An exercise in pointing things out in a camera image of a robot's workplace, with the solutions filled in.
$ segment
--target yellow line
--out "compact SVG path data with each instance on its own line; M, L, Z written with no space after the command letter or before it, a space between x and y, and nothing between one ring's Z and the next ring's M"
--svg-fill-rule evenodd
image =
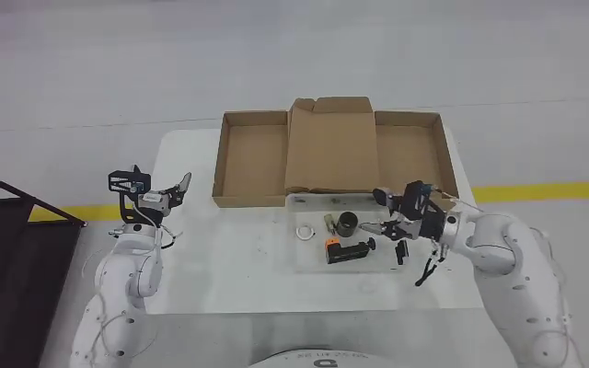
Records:
M477 203L497 201L587 200L589 182L478 187L472 193Z
M477 203L498 201L589 200L589 182L530 184L472 189ZM62 210L84 221L120 221L118 204L69 206ZM61 217L36 207L30 221L59 220Z
M84 221L120 221L121 213L118 204L95 204L89 206L68 206L61 210L72 214ZM63 220L63 217L51 213L41 207L35 207L30 214L29 221L53 221Z

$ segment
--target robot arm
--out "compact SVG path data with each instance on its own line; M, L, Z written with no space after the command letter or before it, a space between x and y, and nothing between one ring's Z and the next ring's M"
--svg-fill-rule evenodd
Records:
M485 309L519 367L582 366L559 280L533 230L509 214L443 213L429 199L435 190L440 191L420 181L409 184L403 196L375 190L376 200L398 215L379 225L383 235L430 238L438 261L447 250L470 259ZM433 270L426 266L416 286Z
M120 194L122 228L113 250L98 265L96 293L88 303L74 337L71 367L125 367L137 355L146 319L144 298L156 293L163 263L161 222L182 204L191 173L168 190L151 189L151 178L137 167L109 175L110 190ZM124 198L133 201L125 207Z

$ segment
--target orange label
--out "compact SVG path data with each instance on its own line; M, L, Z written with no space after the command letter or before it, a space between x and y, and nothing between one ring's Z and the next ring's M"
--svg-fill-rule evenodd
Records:
M330 237L325 241L325 248L332 246L334 244L339 244L340 240L337 237Z

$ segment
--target open cardboard box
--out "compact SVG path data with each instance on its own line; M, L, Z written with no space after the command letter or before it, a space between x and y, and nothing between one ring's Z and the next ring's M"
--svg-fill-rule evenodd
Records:
M226 112L213 199L219 207L283 207L286 111Z
M213 198L219 207L282 207L292 192L402 193L415 180L458 195L439 114L372 111L368 98L299 98L288 112L224 115Z

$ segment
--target clear plastic tray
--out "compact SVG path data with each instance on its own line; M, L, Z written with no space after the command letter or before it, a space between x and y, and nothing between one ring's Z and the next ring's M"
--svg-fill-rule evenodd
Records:
M404 258L399 266L395 252L396 242L386 236L378 236L360 229L361 223L377 223L390 219L388 209L378 205L371 194L290 194L286 197L288 213L287 254L300 272L397 272L403 270L410 258ZM363 259L328 264L325 254L325 241L333 237L325 225L323 217L331 213L337 223L340 214L350 211L358 216L358 227L350 237L336 233L342 247L368 241L372 237L376 250L370 250ZM296 228L309 224L315 229L315 236L303 241L296 236Z

